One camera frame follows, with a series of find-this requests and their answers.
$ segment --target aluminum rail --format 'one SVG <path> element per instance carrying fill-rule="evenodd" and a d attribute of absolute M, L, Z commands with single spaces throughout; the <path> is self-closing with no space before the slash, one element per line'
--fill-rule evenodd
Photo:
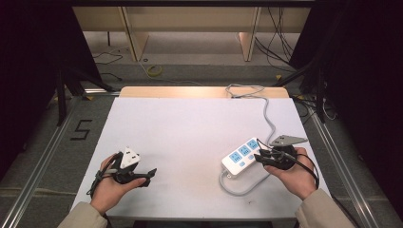
<path fill-rule="evenodd" d="M 68 124 L 71 120 L 71 116 L 73 115 L 74 110 L 79 102 L 80 98 L 78 97 L 74 97 L 70 101 L 70 110 L 68 111 L 66 119 L 62 122 L 60 126 L 57 126 L 56 130 L 54 131 L 44 153 L 42 154 L 31 175 L 29 176 L 27 183 L 21 190 L 17 200 L 11 206 L 5 220 L 3 220 L 1 226 L 2 228 L 16 227 L 21 217 L 24 215 L 24 212 L 28 207 L 28 204 L 35 192 L 35 189 L 38 186 L 45 171 L 47 170 L 48 164 L 51 161 L 51 158 L 53 157 L 53 154 L 55 153 L 60 140 L 62 140 Z"/>
<path fill-rule="evenodd" d="M 320 121 L 319 117 L 317 114 L 314 114 L 314 111 L 311 107 L 309 108 L 309 112 L 311 115 L 313 115 L 312 118 L 317 131 L 325 143 L 327 151 L 329 152 L 329 155 L 339 176 L 341 177 L 341 180 L 343 181 L 343 184 L 355 206 L 356 211 L 358 212 L 359 217 L 361 218 L 363 225 L 367 228 L 379 227 L 370 205 L 365 200 L 365 197 L 359 189 L 355 178 L 349 170 L 346 162 L 343 160 L 343 157 L 341 156 L 340 151 L 338 150 L 326 124 Z"/>

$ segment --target sleeve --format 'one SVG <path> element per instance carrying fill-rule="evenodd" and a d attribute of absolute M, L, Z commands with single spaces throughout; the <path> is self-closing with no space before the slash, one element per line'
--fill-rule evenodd
<path fill-rule="evenodd" d="M 79 202 L 58 228 L 106 228 L 107 221 L 89 203 Z"/>
<path fill-rule="evenodd" d="M 337 204 L 322 190 L 316 190 L 299 206 L 297 220 L 303 228 L 354 228 Z"/>

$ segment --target white cable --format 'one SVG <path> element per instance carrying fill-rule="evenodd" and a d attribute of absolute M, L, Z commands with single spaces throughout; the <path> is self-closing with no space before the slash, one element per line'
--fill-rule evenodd
<path fill-rule="evenodd" d="M 337 117 L 337 113 L 335 112 L 335 115 L 334 115 L 333 117 L 330 117 L 330 116 L 327 114 L 327 112 L 326 112 L 325 104 L 326 104 L 326 99 L 323 98 L 323 105 L 322 105 L 323 112 L 325 113 L 326 117 L 329 118 L 329 120 L 331 120 L 331 121 L 335 120 L 336 117 Z"/>
<path fill-rule="evenodd" d="M 228 173 L 228 170 L 222 171 L 222 173 L 221 173 L 221 175 L 220 175 L 220 184 L 221 184 L 221 187 L 222 187 L 227 193 L 231 194 L 231 195 L 234 196 L 234 197 L 242 197 L 242 196 L 245 196 L 246 194 L 250 193 L 253 189 L 255 189 L 261 182 L 263 182 L 263 181 L 266 180 L 268 177 L 270 177 L 270 174 L 268 174 L 268 175 L 264 176 L 262 179 L 260 179 L 259 181 L 257 181 L 255 184 L 253 184 L 251 187 L 249 187 L 249 189 L 246 189 L 246 190 L 243 191 L 243 192 L 234 192 L 234 191 L 228 189 L 228 188 L 225 186 L 224 182 L 222 181 L 222 177 L 223 177 L 223 175 L 226 174 L 226 173 Z"/>
<path fill-rule="evenodd" d="M 254 92 L 250 92 L 250 93 L 245 93 L 245 94 L 235 94 L 233 92 L 231 92 L 231 87 L 236 86 L 236 87 L 252 87 L 255 88 L 257 91 Z M 276 126 L 270 121 L 269 117 L 267 116 L 267 108 L 269 106 L 269 99 L 265 98 L 265 97 L 260 97 L 260 96 L 255 96 L 254 94 L 259 93 L 261 91 L 264 90 L 264 87 L 261 85 L 238 85 L 238 84 L 231 84 L 229 86 L 227 86 L 225 88 L 225 91 L 227 91 L 229 94 L 231 94 L 231 98 L 261 98 L 264 99 L 266 101 L 264 108 L 263 108 L 263 116 L 264 119 L 266 120 L 266 122 L 270 125 L 272 131 L 269 134 L 268 138 L 267 138 L 267 144 L 269 144 L 270 139 L 272 138 L 272 136 L 274 135 L 275 131 L 276 131 Z M 224 170 L 222 171 L 221 175 L 220 175 L 220 184 L 221 187 L 229 194 L 235 196 L 235 197 L 241 197 L 244 196 L 246 194 L 248 194 L 249 192 L 251 192 L 253 189 L 255 189 L 260 183 L 262 183 L 264 180 L 266 180 L 268 177 L 270 177 L 270 174 L 268 174 L 267 176 L 263 177 L 262 179 L 260 179 L 259 181 L 257 181 L 256 183 L 254 183 L 251 187 L 249 187 L 249 189 L 243 191 L 243 192 L 234 192 L 230 189 L 228 189 L 224 182 L 222 181 L 222 177 L 225 173 L 228 173 L 228 170 Z"/>
<path fill-rule="evenodd" d="M 257 91 L 255 92 L 251 92 L 251 93 L 245 93 L 245 94 L 235 94 L 233 92 L 231 92 L 231 87 L 236 86 L 236 87 L 252 87 L 257 89 Z M 227 86 L 225 88 L 225 91 L 227 91 L 229 94 L 231 94 L 232 98 L 261 98 L 264 99 L 266 101 L 266 104 L 264 105 L 263 108 L 263 116 L 264 119 L 266 120 L 266 122 L 269 124 L 269 126 L 272 129 L 272 132 L 269 134 L 269 136 L 267 137 L 266 140 L 266 144 L 269 144 L 270 139 L 273 137 L 273 135 L 275 134 L 276 131 L 276 126 L 270 121 L 269 117 L 267 116 L 267 108 L 269 106 L 269 99 L 265 98 L 265 97 L 260 97 L 260 96 L 254 96 L 254 94 L 262 92 L 264 90 L 264 87 L 261 85 L 239 85 L 239 84 L 230 84 L 229 86 Z"/>

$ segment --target black cable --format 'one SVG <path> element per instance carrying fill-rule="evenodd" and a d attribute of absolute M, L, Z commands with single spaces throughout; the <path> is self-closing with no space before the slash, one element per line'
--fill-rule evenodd
<path fill-rule="evenodd" d="M 317 107 L 315 106 L 315 102 L 313 100 L 307 100 L 307 99 L 300 99 L 299 96 L 291 96 L 291 99 L 293 99 L 294 102 L 296 103 L 301 103 L 304 104 L 305 106 L 309 106 L 313 109 L 317 109 Z"/>
<path fill-rule="evenodd" d="M 317 113 L 317 112 L 316 112 L 316 111 L 312 112 L 311 115 L 309 115 L 309 117 L 306 118 L 306 120 L 302 123 L 302 125 L 305 125 L 305 124 L 309 121 L 309 119 L 311 119 L 311 117 L 312 117 L 315 113 Z"/>
<path fill-rule="evenodd" d="M 281 57 L 279 57 L 275 52 L 273 52 L 272 50 L 270 50 L 270 49 L 268 48 L 268 47 L 270 47 L 270 45 L 269 45 L 268 47 L 266 47 L 264 44 L 261 43 L 261 41 L 260 41 L 258 38 L 256 38 L 256 41 L 257 41 L 257 43 L 255 43 L 255 45 L 258 47 L 258 49 L 259 49 L 263 54 L 266 55 L 267 63 L 269 63 L 269 65 L 270 65 L 271 67 L 276 68 L 276 69 L 279 69 L 279 70 L 287 71 L 287 72 L 292 72 L 292 73 L 295 72 L 294 70 L 288 70 L 288 69 L 280 68 L 280 67 L 274 66 L 272 63 L 270 63 L 269 58 L 273 58 L 273 59 L 276 59 L 276 60 L 280 60 L 280 61 L 282 61 L 283 63 L 285 63 L 286 65 L 290 66 L 287 61 L 285 61 L 284 59 L 282 59 Z"/>
<path fill-rule="evenodd" d="M 309 109 L 308 109 L 308 107 L 307 107 L 304 103 L 294 102 L 294 104 L 295 104 L 295 105 L 296 105 L 296 104 L 300 104 L 300 105 L 302 105 L 303 107 L 305 107 L 305 113 L 304 113 L 304 114 L 301 115 L 301 114 L 298 113 L 298 115 L 299 115 L 300 118 L 308 116 L 308 114 L 309 114 Z"/>
<path fill-rule="evenodd" d="M 112 222 L 109 219 L 109 216 L 106 215 L 106 213 L 103 215 L 104 219 L 107 221 L 106 228 L 113 228 Z"/>
<path fill-rule="evenodd" d="M 344 214 L 353 222 L 353 224 L 355 225 L 355 227 L 360 227 L 358 225 L 358 222 L 356 221 L 356 219 L 353 217 L 352 214 L 350 214 L 349 210 L 347 210 L 347 208 L 341 204 L 341 202 L 335 197 L 335 195 L 330 194 L 332 199 L 335 201 L 335 203 L 338 205 L 338 207 L 340 207 L 340 209 L 344 212 Z"/>
<path fill-rule="evenodd" d="M 112 53 L 108 53 L 108 52 L 102 52 L 102 53 L 99 54 L 99 55 L 92 56 L 92 58 L 96 59 L 96 58 L 100 57 L 100 56 L 103 55 L 103 54 L 108 54 L 108 55 L 116 56 L 116 57 L 118 57 L 118 58 L 115 59 L 115 60 L 112 60 L 112 61 L 110 61 L 110 62 L 108 62 L 108 63 L 95 63 L 95 64 L 99 64 L 99 65 L 108 65 L 108 64 L 114 63 L 114 62 L 116 62 L 116 61 L 118 61 L 118 60 L 124 58 L 123 55 L 117 55 L 117 54 L 112 54 Z"/>
<path fill-rule="evenodd" d="M 116 79 L 118 79 L 119 81 L 122 81 L 122 80 L 123 80 L 123 78 L 120 78 L 120 77 L 116 76 L 116 75 L 113 74 L 113 73 L 101 73 L 101 75 L 103 75 L 103 74 L 111 75 L 111 76 L 115 77 Z"/>
<path fill-rule="evenodd" d="M 288 44 L 287 40 L 285 39 L 285 37 L 284 37 L 284 35 L 282 33 L 282 22 L 283 22 L 282 21 L 282 14 L 284 12 L 284 8 L 279 8 L 278 9 L 278 24 L 277 25 L 276 25 L 275 19 L 273 18 L 272 12 L 270 11 L 270 8 L 267 8 L 267 9 L 269 11 L 270 18 L 272 19 L 273 25 L 274 25 L 274 27 L 276 29 L 276 32 L 275 32 L 275 34 L 274 34 L 274 36 L 272 38 L 272 41 L 273 41 L 274 37 L 276 36 L 276 34 L 278 34 L 278 37 L 279 37 L 279 39 L 281 41 L 282 49 L 284 51 L 284 55 L 289 60 L 287 53 L 290 55 L 290 57 L 291 57 L 291 53 L 290 53 L 290 50 L 288 48 L 290 48 L 290 49 L 292 49 L 292 48 Z"/>
<path fill-rule="evenodd" d="M 292 155 L 289 155 L 287 153 L 284 153 L 283 151 L 278 151 L 275 149 L 271 149 L 272 151 L 276 152 L 276 153 L 280 153 L 283 154 L 285 157 L 287 157 L 287 159 L 295 162 L 296 164 L 298 164 L 299 166 L 301 166 L 303 169 L 305 169 L 309 174 L 312 175 L 312 177 L 315 179 L 315 186 L 318 189 L 319 188 L 319 174 L 317 171 L 317 166 L 314 164 L 314 161 L 312 161 L 308 156 L 303 155 L 303 154 L 297 154 L 297 156 L 303 156 L 305 158 L 307 158 L 311 164 L 314 166 L 314 170 L 317 172 L 316 174 L 314 173 L 314 171 L 312 171 L 310 168 L 308 168 L 305 164 L 301 163 L 300 161 L 298 161 L 296 158 L 294 158 Z"/>
<path fill-rule="evenodd" d="M 86 192 L 87 195 L 90 195 L 91 197 L 94 195 L 95 189 L 97 188 L 98 184 L 104 179 L 104 178 L 109 178 L 108 177 L 104 177 L 104 173 L 106 172 L 107 168 L 113 163 L 115 162 L 115 160 L 119 157 L 119 154 L 115 154 L 106 164 L 106 166 L 104 167 L 104 169 L 98 170 L 98 172 L 95 174 L 95 180 L 91 185 L 91 188 Z"/>

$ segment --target white power strip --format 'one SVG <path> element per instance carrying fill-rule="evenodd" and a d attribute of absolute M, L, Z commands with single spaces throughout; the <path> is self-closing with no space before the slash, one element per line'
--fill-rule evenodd
<path fill-rule="evenodd" d="M 235 178 L 243 170 L 254 163 L 254 154 L 260 154 L 258 139 L 252 138 L 221 160 L 222 166 L 228 171 L 228 178 Z"/>

